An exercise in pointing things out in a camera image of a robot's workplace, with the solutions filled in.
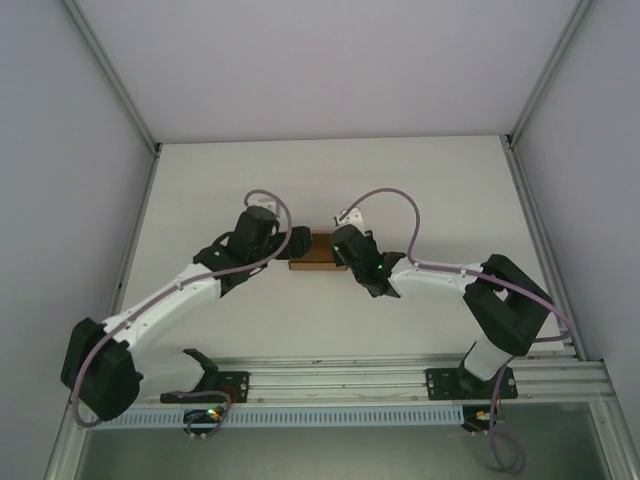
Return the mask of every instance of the wooden block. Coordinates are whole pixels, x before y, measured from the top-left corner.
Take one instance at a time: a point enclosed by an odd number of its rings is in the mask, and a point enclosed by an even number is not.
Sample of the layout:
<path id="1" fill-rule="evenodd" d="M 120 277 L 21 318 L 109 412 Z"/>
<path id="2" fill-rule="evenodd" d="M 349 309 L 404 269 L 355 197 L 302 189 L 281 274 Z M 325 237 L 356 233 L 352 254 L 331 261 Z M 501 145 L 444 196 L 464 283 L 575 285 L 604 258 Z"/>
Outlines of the wooden block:
<path id="1" fill-rule="evenodd" d="M 331 233 L 311 232 L 311 249 L 295 260 L 289 260 L 289 270 L 344 272 L 346 265 L 337 267 L 333 260 Z"/>

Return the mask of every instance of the white wall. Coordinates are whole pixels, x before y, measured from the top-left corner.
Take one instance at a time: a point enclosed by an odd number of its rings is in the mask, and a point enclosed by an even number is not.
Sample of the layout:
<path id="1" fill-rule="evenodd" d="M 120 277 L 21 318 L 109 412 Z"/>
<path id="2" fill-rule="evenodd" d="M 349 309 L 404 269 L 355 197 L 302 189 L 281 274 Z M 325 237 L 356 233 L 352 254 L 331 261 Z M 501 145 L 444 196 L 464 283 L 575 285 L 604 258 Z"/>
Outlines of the white wall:
<path id="1" fill-rule="evenodd" d="M 520 151 L 591 358 L 640 446 L 640 2 L 597 2 Z"/>
<path id="2" fill-rule="evenodd" d="M 504 134 L 576 0 L 80 0 L 163 143 Z"/>
<path id="3" fill-rule="evenodd" d="M 71 327 L 102 318 L 150 158 L 58 2 L 0 5 L 0 477 L 42 478 Z"/>

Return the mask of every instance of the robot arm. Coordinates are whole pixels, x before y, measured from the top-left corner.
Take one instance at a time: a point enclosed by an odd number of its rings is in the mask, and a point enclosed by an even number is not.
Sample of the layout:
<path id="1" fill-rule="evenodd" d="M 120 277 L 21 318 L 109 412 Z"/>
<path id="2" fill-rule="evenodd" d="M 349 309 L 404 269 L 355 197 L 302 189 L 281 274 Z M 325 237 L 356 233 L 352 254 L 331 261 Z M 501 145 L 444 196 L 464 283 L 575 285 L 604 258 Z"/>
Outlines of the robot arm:
<path id="1" fill-rule="evenodd" d="M 501 287 L 467 273 L 498 277 L 551 302 L 507 257 L 492 255 L 484 263 L 468 265 L 430 263 L 426 270 L 413 265 L 404 253 L 379 252 L 373 233 L 364 229 L 358 209 L 344 219 L 336 217 L 335 221 L 332 243 L 336 263 L 349 266 L 356 281 L 371 296 L 422 295 L 469 307 L 484 335 L 471 346 L 460 364 L 457 385 L 452 387 L 458 390 L 457 395 L 473 398 L 478 390 L 486 390 L 486 383 L 511 357 L 527 354 L 549 312 L 515 292 L 502 298 L 498 295 Z"/>
<path id="2" fill-rule="evenodd" d="M 100 324 L 89 318 L 79 322 L 69 341 L 62 382 L 73 390 L 87 356 L 98 342 L 111 336 L 86 369 L 79 394 L 101 420 L 117 417 L 138 398 L 217 390 L 218 369 L 197 350 L 160 359 L 150 359 L 145 352 L 194 309 L 218 301 L 266 268 L 243 267 L 267 258 L 282 245 L 285 234 L 273 233 L 279 227 L 276 212 L 274 202 L 250 204 L 233 232 L 202 249 L 192 264 L 158 292 Z M 297 258 L 310 246 L 310 230 L 294 227 L 289 243 L 276 258 Z"/>

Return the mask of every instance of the purple cable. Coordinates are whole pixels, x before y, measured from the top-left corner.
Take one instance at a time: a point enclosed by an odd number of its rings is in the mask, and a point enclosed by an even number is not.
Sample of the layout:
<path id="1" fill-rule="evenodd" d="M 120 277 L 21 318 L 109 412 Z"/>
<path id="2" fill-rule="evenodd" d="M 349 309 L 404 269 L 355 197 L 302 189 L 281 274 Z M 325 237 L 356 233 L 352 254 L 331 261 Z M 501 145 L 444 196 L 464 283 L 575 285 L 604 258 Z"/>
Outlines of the purple cable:
<path id="1" fill-rule="evenodd" d="M 227 268 L 226 270 L 220 270 L 218 272 L 196 275 L 184 280 L 182 282 L 182 286 L 187 286 L 194 282 L 204 280 L 206 278 L 220 278 L 224 275 L 229 275 L 229 274 L 238 273 L 238 272 L 245 272 L 247 270 L 253 270 L 255 268 L 259 268 L 262 265 L 265 265 L 266 263 L 276 258 L 287 247 L 287 244 L 291 239 L 291 233 L 292 233 L 291 229 L 293 227 L 293 219 L 291 218 L 291 211 L 289 210 L 289 207 L 287 207 L 287 205 L 282 201 L 280 197 L 278 197 L 277 195 L 267 190 L 262 190 L 262 189 L 251 190 L 249 193 L 247 193 L 244 197 L 244 204 L 248 205 L 249 198 L 251 198 L 253 195 L 256 195 L 256 194 L 261 194 L 261 195 L 266 195 L 268 197 L 271 197 L 284 210 L 284 213 L 287 217 L 287 231 L 285 233 L 284 241 L 282 242 L 282 245 L 280 245 L 275 252 L 273 252 L 268 257 L 263 258 L 262 260 L 258 260 L 257 262 L 251 263 L 249 265 L 243 265 L 241 267 Z M 113 330 L 111 330 L 104 337 L 102 337 L 100 341 L 96 343 L 95 346 L 91 349 L 87 357 L 84 359 L 84 362 L 82 362 L 82 366 L 80 367 L 80 370 L 78 371 L 78 376 L 76 377 L 76 383 L 74 384 L 73 391 L 71 392 L 71 412 L 73 413 L 73 418 L 75 419 L 78 426 L 83 428 L 91 428 L 102 423 L 102 420 L 100 419 L 94 420 L 93 422 L 86 422 L 80 416 L 80 390 L 82 389 L 82 383 L 84 382 L 84 377 L 87 374 L 87 370 L 89 369 L 91 362 L 93 362 L 93 359 L 96 357 L 100 349 L 104 347 L 107 344 L 107 342 L 109 342 L 109 340 L 111 340 L 114 336 L 116 336 L 118 332 L 122 331 L 128 326 L 131 326 L 131 324 L 133 324 L 133 322 L 135 322 L 138 319 L 138 317 L 140 317 L 143 313 L 148 311 L 154 305 L 158 304 L 160 301 L 164 300 L 166 297 L 168 297 L 169 295 L 171 295 L 177 290 L 178 290 L 178 286 L 173 285 L 168 289 L 163 290 L 155 297 L 151 298 L 147 303 L 142 305 L 142 307 L 140 307 L 138 310 L 133 312 L 131 315 L 129 315 L 129 317 L 125 318 L 118 326 L 116 326 Z"/>
<path id="2" fill-rule="evenodd" d="M 411 198 L 409 194 L 407 194 L 406 192 L 403 192 L 402 190 L 398 190 L 397 188 L 391 188 L 391 187 L 382 187 L 382 188 L 376 188 L 375 190 L 371 190 L 370 192 L 365 193 L 360 198 L 358 198 L 355 202 L 353 202 L 351 206 L 345 210 L 345 213 L 343 213 L 340 216 L 340 220 L 343 220 L 349 214 L 349 212 L 351 212 L 351 210 L 353 210 L 355 207 L 360 205 L 360 203 L 362 203 L 364 200 L 378 193 L 395 193 L 405 198 L 413 207 L 413 212 L 415 214 L 416 220 L 415 220 L 415 228 L 413 229 L 413 234 L 411 235 L 411 240 L 409 241 L 409 245 L 407 247 L 407 259 L 416 268 L 419 268 L 421 270 L 429 270 L 433 272 L 446 272 L 446 273 L 455 273 L 455 274 L 461 274 L 461 275 L 471 275 L 471 276 L 480 278 L 482 280 L 485 280 L 487 282 L 494 283 L 503 288 L 519 293 L 520 295 L 523 295 L 533 300 L 534 302 L 539 303 L 540 305 L 545 307 L 547 310 L 549 310 L 549 312 L 553 313 L 556 316 L 556 318 L 558 318 L 558 320 L 564 323 L 564 325 L 567 327 L 567 331 L 563 334 L 557 335 L 555 337 L 536 338 L 533 341 L 533 343 L 556 342 L 556 341 L 561 341 L 561 340 L 570 338 L 571 335 L 573 335 L 573 332 L 575 330 L 575 325 L 568 316 L 566 316 L 558 307 L 556 307 L 550 302 L 547 302 L 544 298 L 539 297 L 538 295 L 518 285 L 515 285 L 511 282 L 507 282 L 500 278 L 494 277 L 493 275 L 487 275 L 485 273 L 478 272 L 475 270 L 464 269 L 464 272 L 463 272 L 463 269 L 459 267 L 447 266 L 447 265 L 433 265 L 428 263 L 421 263 L 420 261 L 416 260 L 413 256 L 413 247 L 415 246 L 416 240 L 418 238 L 418 234 L 420 232 L 420 210 L 415 200 Z M 526 456 L 526 451 L 524 446 L 514 436 L 506 432 L 498 431 L 494 428 L 495 409 L 498 402 L 498 394 L 500 392 L 500 382 L 502 381 L 504 372 L 507 369 L 507 365 L 509 364 L 509 362 L 511 362 L 511 360 L 513 360 L 513 358 L 514 357 L 511 357 L 509 360 L 505 362 L 505 364 L 500 368 L 498 372 L 498 376 L 496 378 L 496 383 L 493 389 L 493 395 L 491 396 L 491 405 L 489 407 L 491 410 L 489 413 L 489 438 L 491 440 L 491 450 L 493 451 L 493 456 L 495 457 L 496 462 L 498 463 L 500 468 L 502 468 L 505 472 L 510 473 L 512 475 L 519 475 L 522 472 L 524 472 L 525 468 L 527 467 L 527 456 Z M 500 452 L 498 451 L 498 446 L 496 444 L 496 436 L 502 436 L 504 438 L 511 440 L 513 443 L 515 443 L 518 450 L 520 451 L 520 456 L 522 458 L 522 461 L 518 468 L 509 467 L 502 460 L 502 457 L 500 456 Z"/>

